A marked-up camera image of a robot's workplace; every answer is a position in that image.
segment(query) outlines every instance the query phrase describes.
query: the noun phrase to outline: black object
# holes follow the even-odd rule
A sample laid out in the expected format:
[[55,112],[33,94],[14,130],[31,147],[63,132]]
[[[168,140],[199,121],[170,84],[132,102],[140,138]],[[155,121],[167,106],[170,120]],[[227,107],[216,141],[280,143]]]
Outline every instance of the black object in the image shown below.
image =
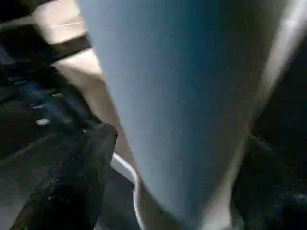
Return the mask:
[[[69,158],[82,133],[73,133],[72,137],[61,130],[54,132],[49,126],[38,126],[35,121],[39,116],[22,106],[21,101],[3,106],[0,125],[6,132],[1,136],[0,223],[1,229],[8,230],[33,188],[48,178],[49,169],[54,171]],[[139,230],[133,206],[134,184],[112,168],[107,171],[97,229]]]
[[101,211],[116,130],[99,124],[66,140],[70,154],[32,192],[12,230],[92,230]]
[[49,68],[54,62],[91,47],[86,34],[49,45],[33,25],[3,29],[0,33],[0,44],[14,59],[14,63],[4,66],[13,74]]
[[10,0],[0,8],[0,23],[30,15],[35,8],[51,0]]
[[288,155],[255,137],[248,140],[233,189],[246,230],[306,229],[306,182]]

